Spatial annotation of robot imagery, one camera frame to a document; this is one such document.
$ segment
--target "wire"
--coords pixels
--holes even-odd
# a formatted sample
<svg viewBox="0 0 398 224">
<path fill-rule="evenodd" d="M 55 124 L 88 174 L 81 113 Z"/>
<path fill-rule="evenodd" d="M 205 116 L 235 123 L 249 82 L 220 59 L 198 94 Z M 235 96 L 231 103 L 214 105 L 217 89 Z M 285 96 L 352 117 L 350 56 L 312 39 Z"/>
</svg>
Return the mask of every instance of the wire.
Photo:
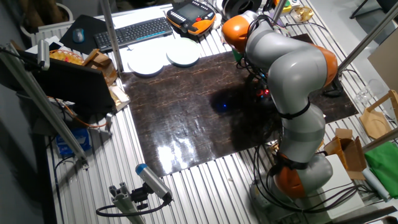
<svg viewBox="0 0 398 224">
<path fill-rule="evenodd" d="M 52 144 L 52 142 L 54 141 L 55 138 L 56 138 L 56 136 L 49 139 L 50 142 L 45 146 L 45 149 L 47 149 Z"/>
<path fill-rule="evenodd" d="M 316 24 L 316 23 L 314 23 L 314 22 L 303 22 L 303 23 L 301 23 L 301 24 L 289 24 L 289 23 L 286 23 L 286 24 L 285 24 L 285 27 L 288 27 L 288 26 L 304 26 L 304 25 L 311 25 L 311 26 L 316 26 L 316 27 L 322 28 L 322 29 L 324 29 L 326 32 L 328 32 L 328 34 L 331 36 L 331 34 L 330 34 L 330 32 L 328 31 L 328 29 L 326 29 L 325 27 L 323 27 L 323 26 L 321 26 L 321 25 L 319 25 L 319 24 Z"/>
<path fill-rule="evenodd" d="M 104 206 L 104 207 L 101 207 L 101 208 L 97 209 L 95 211 L 95 213 L 97 213 L 97 215 L 102 216 L 102 217 L 131 217 L 131 216 L 138 216 L 138 215 L 146 215 L 146 214 L 149 214 L 149 213 L 152 213 L 152 212 L 159 211 L 160 209 L 162 209 L 166 205 L 167 205 L 167 203 L 163 202 L 163 204 L 160 205 L 159 207 L 150 209 L 148 211 L 143 211 L 143 212 L 132 212 L 132 213 L 123 213 L 123 214 L 100 212 L 102 210 L 106 210 L 106 209 L 109 209 L 109 208 L 116 208 L 115 205 L 107 205 L 107 206 Z"/>
<path fill-rule="evenodd" d="M 91 124 L 87 124 L 86 122 L 80 120 L 79 118 L 77 118 L 77 116 L 72 112 L 72 110 L 69 109 L 69 107 L 67 105 L 65 105 L 65 108 L 69 111 L 69 113 L 73 116 L 74 119 L 76 119 L 77 121 L 79 121 L 80 123 L 86 125 L 89 128 L 100 128 L 103 127 L 105 125 L 107 125 L 108 122 L 101 124 L 101 125 L 91 125 Z"/>
<path fill-rule="evenodd" d="M 57 102 L 59 108 L 60 108 L 61 111 L 62 111 L 62 114 L 63 114 L 63 121 L 65 122 L 65 121 L 67 120 L 67 117 L 65 116 L 65 110 L 63 109 L 63 107 L 62 107 L 62 105 L 60 104 L 60 102 L 58 101 L 58 99 L 56 99 L 56 98 L 54 98 L 54 99 L 55 99 L 55 102 Z"/>
<path fill-rule="evenodd" d="M 308 221 L 308 219 L 307 219 L 307 216 L 303 213 L 303 216 L 304 216 L 304 219 L 305 219 L 305 223 L 306 224 L 310 224 L 310 222 Z"/>
<path fill-rule="evenodd" d="M 7 53 L 7 54 L 12 55 L 12 56 L 14 56 L 14 57 L 17 57 L 17 58 L 23 60 L 25 63 L 29 63 L 29 64 L 31 64 L 31 65 L 33 65 L 33 66 L 39 68 L 39 69 L 42 68 L 42 67 L 41 67 L 40 65 L 38 65 L 36 62 L 32 62 L 31 60 L 28 60 L 28 59 L 26 59 L 26 58 L 24 58 L 24 57 L 21 57 L 20 55 L 14 54 L 14 53 L 12 53 L 11 51 L 6 50 L 5 47 L 0 47 L 0 52 L 4 52 L 4 53 Z"/>
<path fill-rule="evenodd" d="M 207 4 L 207 6 L 210 6 L 211 8 L 214 9 L 214 11 L 215 11 L 216 13 L 218 13 L 218 14 L 221 15 L 221 20 L 222 20 L 222 21 L 224 21 L 224 22 L 227 21 L 227 19 L 226 19 L 225 16 L 223 15 L 223 13 L 220 12 L 213 4 L 211 4 L 211 3 L 210 3 L 209 1 L 207 1 L 207 0 L 203 0 L 203 1 Z"/>
<path fill-rule="evenodd" d="M 369 205 L 367 205 L 367 206 L 374 205 L 374 204 L 381 203 L 381 202 L 384 202 L 384 200 L 380 200 L 380 201 L 378 201 L 378 202 L 373 202 L 373 203 L 371 203 L 371 204 L 369 204 Z"/>
<path fill-rule="evenodd" d="M 341 186 L 339 186 L 339 187 L 333 187 L 332 189 L 329 189 L 329 190 L 327 190 L 327 191 L 324 191 L 324 192 L 319 193 L 319 194 L 316 194 L 316 195 L 307 196 L 306 198 L 316 197 L 316 196 L 322 195 L 322 194 L 324 194 L 324 193 L 326 193 L 326 192 L 329 192 L 329 191 L 331 191 L 331 190 L 335 190 L 335 189 L 340 188 L 340 187 L 345 187 L 345 186 L 350 185 L 350 184 L 353 184 L 353 183 L 351 182 L 351 183 L 348 183 L 348 184 L 345 184 L 345 185 L 341 185 Z"/>
<path fill-rule="evenodd" d="M 48 144 L 50 146 L 50 151 L 51 151 L 51 156 L 52 156 L 52 165 L 53 167 L 55 167 L 55 163 L 54 163 L 54 153 L 53 153 L 53 148 L 52 148 L 52 141 L 54 140 L 54 138 L 51 140 L 49 137 L 50 143 Z M 63 209 L 62 209 L 62 204 L 61 204 L 61 196 L 60 196 L 60 189 L 58 186 L 58 177 L 57 177 L 57 173 L 54 171 L 54 180 L 55 180 L 55 189 L 57 191 L 57 197 L 58 197 L 58 202 L 59 202 L 59 206 L 60 206 L 60 211 L 61 211 L 61 219 L 62 219 L 62 223 L 65 223 L 64 219 L 63 219 Z"/>
<path fill-rule="evenodd" d="M 68 157 L 62 159 L 62 160 L 55 166 L 54 172 L 57 170 L 57 167 L 58 167 L 63 161 L 65 161 L 65 160 L 67 160 L 67 159 L 70 159 L 70 158 L 72 158 L 72 157 L 74 157 L 74 156 L 75 156 L 75 155 L 72 155 L 72 156 L 68 156 Z"/>
<path fill-rule="evenodd" d="M 320 202 L 319 204 L 311 207 L 311 208 L 306 208 L 306 209 L 302 209 L 302 208 L 295 208 L 295 207 L 291 207 L 290 205 L 287 205 L 286 203 L 280 201 L 279 199 L 276 198 L 276 196 L 271 192 L 271 190 L 269 189 L 269 174 L 270 172 L 267 173 L 266 175 L 266 183 L 264 184 L 262 179 L 260 178 L 260 182 L 262 184 L 262 187 L 264 188 L 264 190 L 266 191 L 267 195 L 271 197 L 272 200 L 270 200 L 267 196 L 265 196 L 264 193 L 262 193 L 260 191 L 260 188 L 258 186 L 258 181 L 256 180 L 256 176 L 255 176 L 255 171 L 256 171 L 256 164 L 255 162 L 257 161 L 257 173 L 260 176 L 260 171 L 259 171 L 259 147 L 256 148 L 256 151 L 254 153 L 254 156 L 257 155 L 257 158 L 254 158 L 254 165 L 253 165 L 253 170 L 254 170 L 254 180 L 255 183 L 257 185 L 257 189 L 260 192 L 260 194 L 266 199 L 268 200 L 270 203 L 277 205 L 278 207 L 281 207 L 283 209 L 286 210 L 290 210 L 292 212 L 300 212 L 302 214 L 304 213 L 320 213 L 320 212 L 325 212 L 327 210 L 330 210 L 332 208 L 335 208 L 337 206 L 339 206 L 340 204 L 346 202 L 347 200 L 349 200 L 353 195 L 355 195 L 357 193 L 357 191 L 359 191 L 360 188 L 365 189 L 364 192 L 368 192 L 369 189 L 365 186 L 365 185 L 357 185 L 357 186 L 352 186 L 352 187 L 347 187 L 341 191 L 339 191 L 338 193 L 334 194 L 333 196 L 331 196 L 330 198 Z M 335 197 L 338 197 L 339 195 L 341 195 L 339 198 L 337 198 L 333 203 L 331 203 L 330 205 L 323 207 L 323 208 L 318 208 L 320 205 L 332 200 Z"/>
<path fill-rule="evenodd" d="M 343 70 L 343 72 L 344 72 L 344 71 L 353 72 L 353 73 L 359 75 L 358 72 L 356 72 L 355 70 L 352 70 L 352 69 L 347 69 L 347 68 L 346 68 L 346 69 Z"/>
</svg>

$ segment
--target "black cable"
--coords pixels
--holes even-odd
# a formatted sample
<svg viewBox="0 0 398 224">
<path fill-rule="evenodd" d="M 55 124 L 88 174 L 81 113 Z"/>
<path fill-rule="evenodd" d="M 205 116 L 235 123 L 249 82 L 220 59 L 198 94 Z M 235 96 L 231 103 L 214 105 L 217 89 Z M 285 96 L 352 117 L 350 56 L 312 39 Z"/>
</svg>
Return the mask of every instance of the black cable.
<svg viewBox="0 0 398 224">
<path fill-rule="evenodd" d="M 257 155 L 257 172 L 260 175 L 260 171 L 259 171 L 259 155 Z M 256 181 L 256 177 L 255 178 L 255 183 L 257 185 L 257 189 L 259 190 L 259 186 L 258 186 L 258 182 Z M 277 205 L 278 207 L 281 207 L 283 209 L 286 210 L 290 210 L 293 212 L 300 212 L 300 213 L 320 213 L 320 212 L 324 212 L 327 210 L 330 210 L 332 208 L 337 207 L 338 205 L 340 205 L 341 203 L 344 203 L 345 201 L 349 200 L 354 194 L 357 193 L 357 189 L 362 187 L 361 185 L 359 186 L 352 186 L 352 187 L 348 187 L 346 189 L 341 190 L 340 192 L 338 192 L 337 194 L 335 194 L 334 196 L 324 200 L 323 202 L 319 203 L 318 205 L 315 205 L 312 208 L 307 208 L 307 209 L 300 209 L 300 208 L 294 208 L 291 206 L 286 205 L 285 203 L 281 202 L 280 200 L 278 200 L 277 198 L 275 198 L 275 196 L 271 193 L 271 191 L 269 190 L 269 185 L 268 185 L 268 178 L 269 178 L 269 172 L 267 173 L 267 177 L 266 177 L 266 184 L 264 185 L 264 183 L 262 182 L 262 179 L 260 179 L 260 181 L 262 182 L 262 186 L 264 188 L 264 190 L 266 190 L 267 194 L 273 199 L 273 200 L 269 200 L 269 198 L 267 198 L 260 190 L 259 192 L 261 193 L 261 195 L 268 200 L 270 203 Z M 331 205 L 325 207 L 325 208 L 319 208 L 316 209 L 316 207 L 320 206 L 321 204 L 339 196 L 340 194 L 342 194 L 343 192 L 346 192 L 345 194 L 343 194 L 340 198 L 336 199 L 336 201 L 334 201 Z"/>
<path fill-rule="evenodd" d="M 328 32 L 328 34 L 329 34 L 330 37 L 331 37 L 331 34 L 330 34 L 330 32 L 328 31 L 328 29 L 326 29 L 325 27 L 323 27 L 323 26 L 321 26 L 321 25 L 319 25 L 319 24 L 316 24 L 316 23 L 314 23 L 314 22 L 303 22 L 303 23 L 301 23 L 301 24 L 289 24 L 289 23 L 286 23 L 286 24 L 285 24 L 285 27 L 288 27 L 288 26 L 303 26 L 303 25 L 311 25 L 311 26 L 316 26 L 316 27 L 322 28 L 322 29 L 324 29 L 326 32 Z"/>
<path fill-rule="evenodd" d="M 344 69 L 343 71 L 349 71 L 349 72 L 353 72 L 353 73 L 359 75 L 358 72 L 356 72 L 355 70 L 352 70 L 352 69 L 346 68 L 346 69 Z"/>
<path fill-rule="evenodd" d="M 159 207 L 150 209 L 148 211 L 143 211 L 143 212 L 132 212 L 132 213 L 123 213 L 123 214 L 100 212 L 102 210 L 106 210 L 106 209 L 109 209 L 109 208 L 116 208 L 115 205 L 107 205 L 107 206 L 104 206 L 104 207 L 101 207 L 101 208 L 97 209 L 95 211 L 95 213 L 97 213 L 97 215 L 102 216 L 102 217 L 131 217 L 131 216 L 138 216 L 138 215 L 146 215 L 146 214 L 149 214 L 149 213 L 152 213 L 152 212 L 159 211 L 160 209 L 162 209 L 166 205 L 167 205 L 167 202 L 163 202 L 163 204 L 160 205 Z"/>
<path fill-rule="evenodd" d="M 56 138 L 56 136 L 49 138 L 50 142 L 45 146 L 45 149 L 47 149 L 52 144 L 52 142 L 54 141 L 55 138 Z"/>
<path fill-rule="evenodd" d="M 369 204 L 369 205 L 367 205 L 367 206 L 374 205 L 374 204 L 381 203 L 381 202 L 384 202 L 384 200 L 380 200 L 380 201 L 378 201 L 378 202 L 373 202 L 373 203 L 371 203 L 371 204 Z"/>
<path fill-rule="evenodd" d="M 63 161 L 65 161 L 65 160 L 67 160 L 67 159 L 70 159 L 70 158 L 72 158 L 72 157 L 74 157 L 74 156 L 75 156 L 75 155 L 72 155 L 72 156 L 68 156 L 68 157 L 62 159 L 62 160 L 55 166 L 54 172 L 57 170 L 57 167 L 58 167 Z"/>
<path fill-rule="evenodd" d="M 307 223 L 307 224 L 310 224 L 310 222 L 308 221 L 308 219 L 307 219 L 307 216 L 303 213 L 303 216 L 304 216 L 304 219 L 305 219 L 305 222 Z"/>
<path fill-rule="evenodd" d="M 55 163 L 54 163 L 54 154 L 53 154 L 53 150 L 52 150 L 52 141 L 50 141 L 49 146 L 50 146 L 50 150 L 51 150 L 51 156 L 52 156 L 52 165 L 53 167 L 55 167 Z M 59 206 L 60 206 L 60 211 L 61 211 L 61 219 L 62 219 L 62 223 L 65 224 L 65 221 L 63 220 L 63 209 L 62 209 L 62 204 L 61 204 L 61 196 L 60 196 L 60 188 L 58 186 L 58 177 L 57 177 L 57 173 L 54 172 L 54 180 L 55 180 L 55 189 L 57 191 L 57 197 L 58 197 L 58 202 L 59 202 Z"/>
<path fill-rule="evenodd" d="M 17 57 L 17 58 L 23 60 L 24 62 L 29 63 L 29 64 L 37 67 L 37 68 L 40 68 L 40 69 L 42 68 L 40 65 L 37 64 L 37 62 L 32 62 L 29 59 L 26 59 L 24 57 L 21 57 L 20 55 L 14 54 L 14 53 L 10 52 L 9 50 L 6 50 L 6 48 L 0 47 L 0 52 L 4 52 L 4 53 L 7 53 L 7 54 L 12 55 L 14 57 Z"/>
<path fill-rule="evenodd" d="M 348 183 L 348 184 L 345 184 L 345 185 L 341 185 L 341 186 L 339 186 L 339 187 L 333 187 L 332 189 L 329 189 L 329 190 L 327 190 L 327 191 L 324 191 L 324 192 L 319 193 L 319 194 L 316 194 L 316 195 L 307 196 L 306 198 L 316 197 L 316 196 L 322 195 L 322 194 L 324 194 L 324 193 L 326 193 L 326 192 L 329 192 L 329 191 L 331 191 L 331 190 L 335 190 L 335 189 L 340 188 L 340 187 L 345 187 L 345 186 L 350 185 L 350 184 L 352 184 L 352 182 L 351 182 L 351 183 Z"/>
<path fill-rule="evenodd" d="M 57 102 L 59 108 L 60 108 L 61 111 L 62 111 L 62 114 L 63 114 L 63 121 L 65 122 L 65 121 L 67 120 L 67 117 L 65 116 L 65 108 L 62 107 L 62 105 L 60 104 L 60 102 L 59 102 L 56 98 L 54 98 L 54 99 L 55 99 L 55 102 Z"/>
<path fill-rule="evenodd" d="M 266 21 L 269 26 L 271 27 L 272 30 L 274 30 L 274 25 L 272 22 L 276 23 L 271 17 L 267 15 L 260 15 L 258 16 L 255 20 L 253 20 L 248 27 L 248 33 L 246 35 L 246 40 L 250 37 L 250 35 L 253 33 L 254 30 L 257 29 L 257 27 L 260 25 L 262 21 Z M 239 66 L 241 68 L 246 68 L 246 70 L 249 72 L 249 74 L 254 75 L 258 80 L 264 81 L 265 84 L 267 84 L 267 78 L 265 76 L 265 73 L 260 69 L 254 66 L 246 57 L 246 53 L 243 54 L 243 58 L 241 61 L 238 62 L 236 65 L 237 68 Z"/>
<path fill-rule="evenodd" d="M 226 19 L 225 16 L 223 15 L 223 13 L 220 12 L 214 5 L 212 5 L 212 4 L 211 4 L 209 1 L 207 1 L 207 0 L 203 0 L 203 1 L 206 2 L 207 6 L 212 7 L 216 13 L 218 13 L 218 14 L 221 15 L 221 20 L 222 20 L 222 22 L 226 22 L 226 21 L 227 21 L 227 19 Z"/>
</svg>

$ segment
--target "cardboard piece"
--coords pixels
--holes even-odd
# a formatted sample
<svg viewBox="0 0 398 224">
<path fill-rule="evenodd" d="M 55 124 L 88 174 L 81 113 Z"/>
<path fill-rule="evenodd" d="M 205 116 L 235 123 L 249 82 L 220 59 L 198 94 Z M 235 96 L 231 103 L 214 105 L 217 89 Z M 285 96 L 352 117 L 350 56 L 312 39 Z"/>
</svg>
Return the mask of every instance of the cardboard piece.
<svg viewBox="0 0 398 224">
<path fill-rule="evenodd" d="M 394 114 L 398 118 L 398 94 L 395 90 L 389 90 L 386 95 L 373 103 L 370 107 L 365 108 L 362 116 L 359 117 L 366 134 L 374 139 L 377 139 L 391 131 L 390 124 L 382 112 L 377 112 L 374 109 L 383 102 L 391 100 Z"/>
<path fill-rule="evenodd" d="M 365 155 L 359 137 L 352 140 L 353 131 L 336 129 L 336 136 L 324 147 L 328 155 L 336 154 L 351 179 L 365 180 L 362 170 L 366 168 Z"/>
<path fill-rule="evenodd" d="M 130 103 L 130 97 L 127 96 L 127 94 L 125 94 L 125 92 L 123 92 L 123 90 L 120 89 L 118 86 L 110 86 L 109 91 L 111 92 L 111 96 L 114 100 L 117 111 L 121 110 Z"/>
<path fill-rule="evenodd" d="M 101 70 L 108 86 L 111 86 L 118 77 L 112 60 L 105 54 L 102 54 L 99 49 L 94 49 L 83 62 L 82 66 Z"/>
<path fill-rule="evenodd" d="M 396 29 L 381 45 L 368 57 L 374 69 L 391 90 L 398 90 L 398 29 Z"/>
</svg>

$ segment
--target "metal bracket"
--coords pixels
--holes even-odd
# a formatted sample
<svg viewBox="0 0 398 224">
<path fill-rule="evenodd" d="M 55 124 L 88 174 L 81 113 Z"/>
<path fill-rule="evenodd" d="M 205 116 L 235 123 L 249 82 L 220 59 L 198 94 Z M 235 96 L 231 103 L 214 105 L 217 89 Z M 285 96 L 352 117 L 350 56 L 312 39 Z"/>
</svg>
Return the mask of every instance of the metal bracket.
<svg viewBox="0 0 398 224">
<path fill-rule="evenodd" d="M 8 51 L 18 55 L 17 50 L 11 44 L 8 44 L 6 48 Z M 10 72 L 15 76 L 16 80 L 32 98 L 33 102 L 41 110 L 55 130 L 57 130 L 57 132 L 65 140 L 76 157 L 80 160 L 86 160 L 87 157 L 84 150 L 81 148 L 80 144 L 69 130 L 68 126 L 62 121 L 56 112 L 54 112 L 49 100 L 47 99 L 47 96 L 37 83 L 33 74 L 25 70 L 22 60 L 4 52 L 0 53 L 0 60 L 4 62 Z"/>
<path fill-rule="evenodd" d="M 117 189 L 115 186 L 109 187 L 109 192 L 113 195 L 112 198 L 113 204 L 123 213 L 133 213 L 138 212 L 136 204 L 131 201 L 129 189 L 127 188 L 126 183 L 121 182 L 120 188 Z M 136 224 L 145 224 L 142 216 L 130 216 L 127 217 L 131 223 Z"/>
<path fill-rule="evenodd" d="M 88 168 L 90 168 L 90 166 L 88 165 L 87 160 L 81 160 L 81 168 L 83 170 L 88 170 Z"/>
</svg>

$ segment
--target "metal pole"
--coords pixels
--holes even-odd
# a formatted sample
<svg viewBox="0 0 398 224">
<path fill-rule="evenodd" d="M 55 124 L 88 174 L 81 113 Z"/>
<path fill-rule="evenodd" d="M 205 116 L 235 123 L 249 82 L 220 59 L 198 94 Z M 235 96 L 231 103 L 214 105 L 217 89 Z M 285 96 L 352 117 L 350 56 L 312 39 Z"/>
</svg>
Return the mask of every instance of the metal pole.
<svg viewBox="0 0 398 224">
<path fill-rule="evenodd" d="M 14 54 L 18 54 L 12 45 L 8 45 L 7 49 Z M 49 120 L 55 130 L 58 131 L 77 158 L 85 161 L 87 157 L 84 150 L 80 147 L 80 144 L 73 136 L 72 132 L 70 132 L 68 126 L 54 112 L 47 96 L 33 77 L 32 73 L 25 71 L 24 64 L 21 60 L 12 55 L 0 53 L 0 59 L 15 76 L 27 94 L 29 94 L 41 112 L 43 112 L 44 116 Z"/>
<path fill-rule="evenodd" d="M 284 10 L 286 2 L 287 0 L 280 0 L 278 2 L 278 5 L 276 5 L 276 8 L 274 10 L 274 17 L 272 18 L 275 22 L 278 22 L 278 19 L 280 17 L 280 14 L 282 13 L 282 10 Z"/>
<path fill-rule="evenodd" d="M 340 74 L 346 67 L 375 39 L 385 26 L 398 15 L 398 2 L 388 11 L 385 18 L 373 28 L 373 30 L 356 46 L 356 48 L 338 66 L 337 74 Z"/>
<path fill-rule="evenodd" d="M 123 70 L 122 58 L 120 56 L 118 39 L 116 38 L 116 31 L 113 26 L 111 7 L 109 6 L 108 0 L 100 0 L 100 3 L 101 3 L 102 12 L 104 14 L 106 28 L 109 34 L 109 39 L 111 40 L 111 46 L 114 58 L 116 60 L 116 66 L 118 67 L 118 72 L 122 73 L 124 70 Z"/>
<path fill-rule="evenodd" d="M 379 137 L 378 139 L 374 140 L 373 142 L 370 142 L 369 144 L 365 145 L 362 147 L 363 152 L 369 152 L 370 150 L 374 149 L 375 147 L 378 147 L 382 144 L 384 144 L 387 141 L 391 141 L 395 138 L 398 138 L 398 128 L 395 128 L 392 131 L 389 131 L 388 133 L 384 134 L 383 136 Z"/>
</svg>

